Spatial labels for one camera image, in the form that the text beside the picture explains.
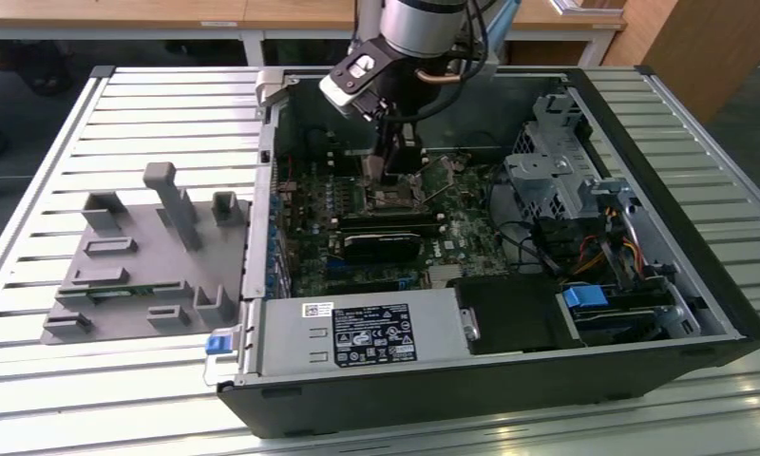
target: white table leg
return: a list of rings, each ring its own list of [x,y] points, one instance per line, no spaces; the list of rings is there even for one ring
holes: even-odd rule
[[[595,34],[592,41],[588,42],[583,54],[580,55],[579,65],[582,67],[599,67],[603,63],[603,57],[611,46],[615,35],[614,30],[603,30]]]
[[[266,52],[263,51],[263,41],[266,32],[263,30],[244,30],[242,32],[242,44],[244,45],[244,57],[250,67],[266,66]]]

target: sticker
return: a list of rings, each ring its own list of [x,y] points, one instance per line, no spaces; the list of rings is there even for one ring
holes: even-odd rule
[[[335,359],[339,367],[418,361],[408,304],[351,309],[330,307],[327,312],[332,314]]]
[[[304,318],[330,316],[332,315],[334,307],[335,304],[332,302],[306,302],[302,306],[302,316]]]
[[[203,27],[236,27],[239,24],[236,22],[227,21],[203,21],[200,22]]]

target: motherboard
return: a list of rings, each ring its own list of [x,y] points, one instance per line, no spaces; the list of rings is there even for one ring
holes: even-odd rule
[[[367,161],[336,150],[284,163],[292,295],[444,288],[454,278],[507,274],[486,205],[494,167],[459,150],[423,153],[416,173],[376,182]]]

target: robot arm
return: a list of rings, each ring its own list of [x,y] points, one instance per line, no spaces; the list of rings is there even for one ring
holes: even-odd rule
[[[466,81],[503,42],[506,33],[495,33],[495,25],[510,29],[519,3],[490,0],[480,7],[479,0],[386,0],[379,35],[354,48],[320,82],[344,116],[378,122],[374,156],[382,166],[371,173],[375,178],[407,172],[398,158],[408,149],[419,155],[418,122],[459,99]],[[502,8],[490,30],[500,35],[498,42],[490,40],[483,19],[495,4]],[[447,85],[455,86],[451,95],[436,102]]]

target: barcode sticker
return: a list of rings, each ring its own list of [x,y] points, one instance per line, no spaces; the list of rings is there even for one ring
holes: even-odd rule
[[[306,302],[302,306],[302,316],[304,318],[312,318],[316,316],[332,316],[332,308],[335,303],[332,302]]]

